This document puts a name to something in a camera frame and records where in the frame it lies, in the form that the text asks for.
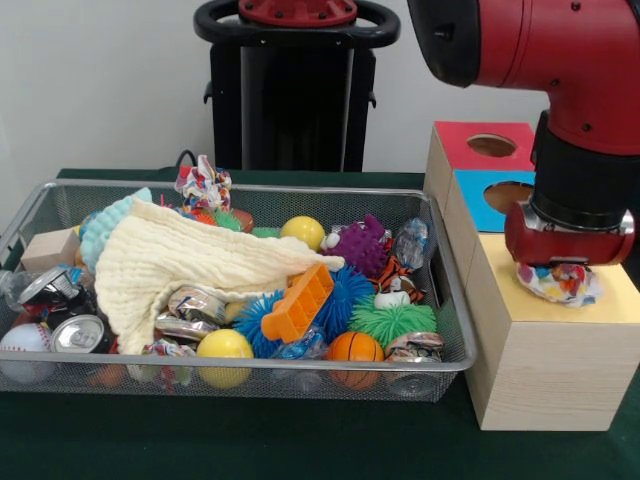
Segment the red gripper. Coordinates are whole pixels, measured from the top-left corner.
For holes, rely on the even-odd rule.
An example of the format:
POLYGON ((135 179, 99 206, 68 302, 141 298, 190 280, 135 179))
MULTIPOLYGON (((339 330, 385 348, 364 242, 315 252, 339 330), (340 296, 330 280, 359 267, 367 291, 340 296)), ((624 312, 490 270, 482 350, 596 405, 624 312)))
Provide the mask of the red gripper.
POLYGON ((506 248, 514 261, 535 266, 572 263, 617 265, 631 252, 635 222, 629 211, 610 231, 571 230, 543 220, 528 201, 512 203, 504 226, 506 248))

